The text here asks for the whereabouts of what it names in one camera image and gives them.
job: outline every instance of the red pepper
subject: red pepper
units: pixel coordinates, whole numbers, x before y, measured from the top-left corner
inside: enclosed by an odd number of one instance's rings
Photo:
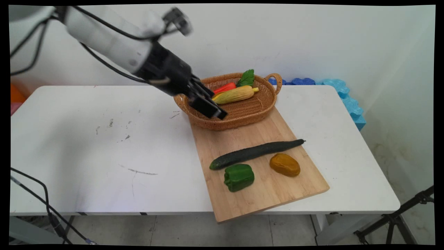
[[[215,90],[213,92],[214,92],[214,94],[217,94],[217,93],[225,92],[225,91],[232,90],[235,88],[236,88],[236,84],[234,82],[230,82],[230,83],[218,88],[217,90]]]

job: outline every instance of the cucumber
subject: cucumber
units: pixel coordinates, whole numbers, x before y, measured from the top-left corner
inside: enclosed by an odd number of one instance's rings
[[[298,139],[295,141],[276,141],[227,153],[216,158],[210,164],[210,169],[218,170],[242,161],[257,158],[268,153],[282,152],[287,149],[302,145],[304,142],[305,141],[302,139]]]

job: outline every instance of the green bell pepper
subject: green bell pepper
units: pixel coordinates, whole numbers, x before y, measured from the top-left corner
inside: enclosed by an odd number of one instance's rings
[[[250,165],[235,164],[225,169],[225,185],[230,192],[239,191],[254,182],[254,173]]]

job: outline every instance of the wicker basket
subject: wicker basket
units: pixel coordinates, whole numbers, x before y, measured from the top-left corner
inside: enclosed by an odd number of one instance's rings
[[[242,76],[242,73],[232,73],[218,77],[210,77],[202,79],[202,83],[209,89],[215,90],[229,82],[237,82]],[[276,89],[268,82],[270,77],[274,77],[277,82]],[[237,128],[250,123],[258,122],[264,119],[271,108],[276,103],[276,95],[282,87],[282,78],[279,74],[270,74],[265,78],[254,75],[253,88],[259,88],[253,97],[220,105],[227,116],[220,120],[216,117],[207,118],[201,113],[188,105],[188,98],[185,95],[174,96],[174,101],[183,110],[190,121],[200,127],[212,130],[224,130]]]

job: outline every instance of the cable connector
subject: cable connector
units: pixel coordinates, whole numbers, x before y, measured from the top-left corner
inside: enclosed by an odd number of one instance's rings
[[[92,241],[92,240],[90,240],[90,239],[86,239],[85,242],[86,242],[88,245],[98,245],[96,242],[94,242],[94,241]]]

